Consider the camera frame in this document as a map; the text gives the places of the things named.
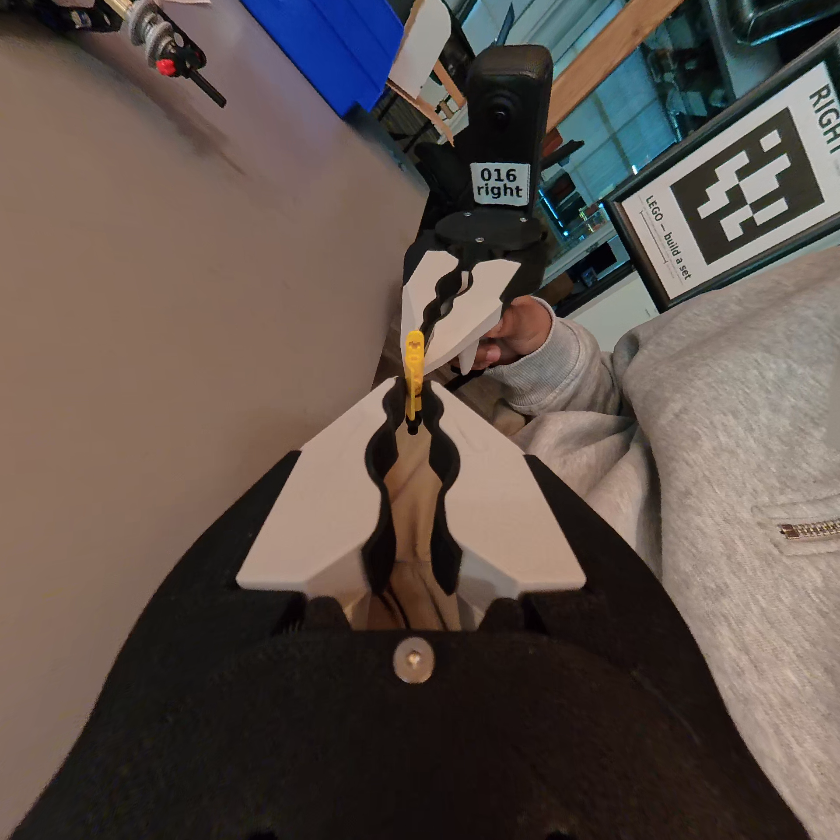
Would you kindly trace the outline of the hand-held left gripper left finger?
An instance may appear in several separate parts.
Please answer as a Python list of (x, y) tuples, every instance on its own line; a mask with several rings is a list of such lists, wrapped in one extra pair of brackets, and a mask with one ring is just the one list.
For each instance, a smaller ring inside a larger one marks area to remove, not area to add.
[(236, 576), (242, 589), (337, 601), (365, 629), (396, 555), (385, 477), (396, 464), (405, 382), (387, 380), (299, 451)]

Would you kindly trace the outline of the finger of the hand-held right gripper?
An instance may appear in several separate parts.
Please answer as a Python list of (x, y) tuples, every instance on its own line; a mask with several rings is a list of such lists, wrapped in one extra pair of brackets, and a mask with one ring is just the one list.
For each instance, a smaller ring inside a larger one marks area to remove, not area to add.
[[(459, 259), (447, 251), (426, 252), (405, 284), (402, 291), (399, 343), (403, 359), (408, 334), (421, 329), (426, 306), (437, 299), (437, 283), (451, 270), (455, 270), (455, 294), (459, 294), (463, 273), (459, 268)], [(472, 290), (466, 290), (460, 297), (455, 296), (447, 314), (437, 321), (437, 330), (430, 338), (434, 346), (432, 356), (435, 361), (451, 361), (454, 358), (460, 361), (475, 359), (475, 341), (469, 337), (475, 328), (473, 297)]]
[(479, 341), (501, 320), (501, 295), (519, 267), (512, 260), (493, 259), (472, 270), (472, 286), (434, 326), (424, 356), (425, 375), (452, 360), (462, 372), (472, 370)]

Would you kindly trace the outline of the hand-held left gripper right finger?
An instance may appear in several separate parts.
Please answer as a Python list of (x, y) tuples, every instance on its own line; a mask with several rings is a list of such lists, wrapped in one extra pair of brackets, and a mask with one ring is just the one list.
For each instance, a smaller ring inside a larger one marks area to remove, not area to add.
[(425, 427), (441, 482), (432, 568), (461, 626), (477, 627), (501, 598), (580, 590), (585, 573), (520, 448), (435, 382)]

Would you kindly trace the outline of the yellow lego beam piece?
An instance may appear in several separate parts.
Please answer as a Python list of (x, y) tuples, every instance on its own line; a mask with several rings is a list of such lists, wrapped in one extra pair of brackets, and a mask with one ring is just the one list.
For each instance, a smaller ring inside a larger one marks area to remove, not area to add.
[(404, 344), (404, 376), (406, 382), (406, 429), (414, 436), (422, 422), (424, 387), (425, 337), (421, 330), (410, 331)]

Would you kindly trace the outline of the person's right forearm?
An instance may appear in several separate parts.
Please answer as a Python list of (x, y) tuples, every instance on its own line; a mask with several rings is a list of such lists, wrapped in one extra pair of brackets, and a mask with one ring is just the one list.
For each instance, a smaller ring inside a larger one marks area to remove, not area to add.
[(623, 377), (636, 352), (633, 335), (608, 353), (579, 323), (553, 318), (542, 346), (519, 361), (490, 368), (485, 376), (498, 383), (502, 398), (526, 417), (557, 412), (630, 416)]

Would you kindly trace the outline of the partly built lego model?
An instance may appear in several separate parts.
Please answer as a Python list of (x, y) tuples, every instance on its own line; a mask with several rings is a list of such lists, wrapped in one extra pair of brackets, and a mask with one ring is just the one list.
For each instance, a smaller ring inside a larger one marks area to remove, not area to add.
[(219, 108), (227, 100), (203, 76), (204, 51), (153, 1), (94, 1), (89, 6), (55, 1), (25, 2), (37, 19), (61, 34), (115, 34), (124, 29), (132, 46), (142, 49), (147, 65), (167, 78), (195, 84)]

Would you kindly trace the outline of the person's right hand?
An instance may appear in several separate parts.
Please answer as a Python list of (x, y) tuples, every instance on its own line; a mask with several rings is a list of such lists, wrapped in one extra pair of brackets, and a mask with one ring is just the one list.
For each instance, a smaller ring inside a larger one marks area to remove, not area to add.
[(539, 350), (550, 335), (553, 321), (553, 311), (540, 299), (513, 299), (499, 322), (479, 340), (471, 370), (514, 364)]

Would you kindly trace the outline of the black backpack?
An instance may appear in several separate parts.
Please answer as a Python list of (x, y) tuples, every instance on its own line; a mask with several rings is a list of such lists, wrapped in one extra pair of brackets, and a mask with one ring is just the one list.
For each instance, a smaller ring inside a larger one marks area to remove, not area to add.
[(415, 146), (416, 169), (428, 186), (421, 230), (434, 228), (438, 221), (472, 207), (469, 166), (449, 144), (421, 142)]

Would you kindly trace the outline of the beige trousers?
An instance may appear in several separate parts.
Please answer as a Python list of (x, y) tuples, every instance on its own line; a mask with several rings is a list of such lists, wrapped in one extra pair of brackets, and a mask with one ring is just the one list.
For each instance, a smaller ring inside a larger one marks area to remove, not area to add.
[(428, 463), (431, 437), (402, 424), (396, 431), (398, 458), (385, 477), (395, 529), (395, 563), (385, 591), (372, 595), (367, 629), (459, 631), (456, 595), (437, 583), (430, 553), (434, 512), (441, 480)]

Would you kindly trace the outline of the white wooden panel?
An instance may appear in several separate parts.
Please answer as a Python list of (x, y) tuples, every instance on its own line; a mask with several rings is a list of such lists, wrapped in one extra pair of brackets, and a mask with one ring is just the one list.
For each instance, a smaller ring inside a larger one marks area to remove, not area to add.
[(431, 76), (452, 30), (443, 1), (414, 1), (399, 49), (388, 75), (389, 85), (404, 98), (417, 100)]

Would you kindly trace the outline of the wooden beam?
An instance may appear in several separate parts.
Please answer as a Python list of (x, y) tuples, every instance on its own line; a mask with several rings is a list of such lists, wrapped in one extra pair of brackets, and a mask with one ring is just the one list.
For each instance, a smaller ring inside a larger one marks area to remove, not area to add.
[(546, 131), (555, 129), (682, 1), (631, 1), (554, 79)]

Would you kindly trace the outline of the blue plastic bin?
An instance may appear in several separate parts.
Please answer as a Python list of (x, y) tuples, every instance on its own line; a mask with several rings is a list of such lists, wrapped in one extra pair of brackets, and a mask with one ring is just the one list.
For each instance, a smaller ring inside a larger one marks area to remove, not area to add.
[(391, 2), (242, 4), (336, 114), (373, 109), (404, 35)]

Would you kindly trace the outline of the person in grey hoodie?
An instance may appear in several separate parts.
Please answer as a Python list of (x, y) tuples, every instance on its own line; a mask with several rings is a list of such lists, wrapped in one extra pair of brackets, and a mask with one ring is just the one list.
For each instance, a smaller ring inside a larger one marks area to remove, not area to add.
[(839, 828), (838, 269), (827, 248), (635, 327), (630, 416), (514, 437), (664, 585), (811, 838)]

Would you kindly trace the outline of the framed black-and-white marker sign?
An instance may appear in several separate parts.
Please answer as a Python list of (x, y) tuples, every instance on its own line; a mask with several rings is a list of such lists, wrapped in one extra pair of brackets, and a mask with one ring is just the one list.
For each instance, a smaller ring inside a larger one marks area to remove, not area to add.
[(835, 29), (604, 199), (658, 312), (838, 230), (838, 84)]

